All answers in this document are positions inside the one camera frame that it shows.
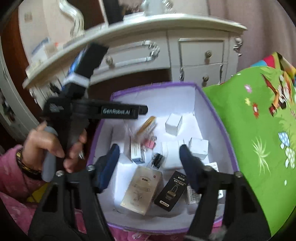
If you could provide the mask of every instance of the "red flower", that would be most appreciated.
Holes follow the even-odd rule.
[[[258,110],[258,105],[256,103],[253,103],[253,111],[254,111],[254,116],[256,119],[259,117],[259,110]]]

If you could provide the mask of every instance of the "pink floral fabric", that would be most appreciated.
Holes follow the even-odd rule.
[[[37,204],[26,202],[26,199],[32,192],[39,189],[44,182],[35,181],[24,176],[28,188],[26,187],[22,172],[16,163],[16,152],[20,148],[21,146],[18,145],[0,157],[0,198],[14,221],[27,234]],[[86,233],[81,211],[75,210],[75,216],[78,230]],[[109,228],[115,241],[179,241],[183,240],[184,236],[184,234],[151,235],[114,227]]]

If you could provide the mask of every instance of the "green bedding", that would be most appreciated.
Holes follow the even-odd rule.
[[[293,77],[254,66],[204,88],[229,133],[239,168],[274,235],[296,204],[296,99]]]

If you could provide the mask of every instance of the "finger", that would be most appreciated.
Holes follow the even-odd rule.
[[[47,122],[44,121],[39,126],[36,127],[36,131],[44,131],[46,126],[47,126]]]
[[[77,165],[79,159],[75,158],[75,159],[65,159],[64,161],[64,168],[66,169],[66,171],[68,173],[72,173],[75,169],[75,166]]]
[[[79,137],[79,141],[80,141],[81,143],[83,143],[83,144],[86,143],[86,141],[87,141],[87,132],[86,132],[85,129],[82,131],[82,133],[81,133],[81,135],[80,135],[80,137]]]
[[[78,158],[79,153],[83,149],[83,144],[81,142],[76,142],[69,150],[69,158],[74,159]]]
[[[30,142],[33,143],[34,148],[48,150],[51,154],[57,157],[64,157],[65,153],[58,140],[58,138],[46,131],[33,131],[29,135]]]

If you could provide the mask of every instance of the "bracelet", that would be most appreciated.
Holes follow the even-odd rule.
[[[17,165],[21,169],[21,171],[29,178],[34,179],[34,180],[42,180],[41,177],[41,172],[33,170],[29,167],[27,167],[23,162],[22,162],[22,148],[19,149],[16,153],[16,160],[17,160]]]

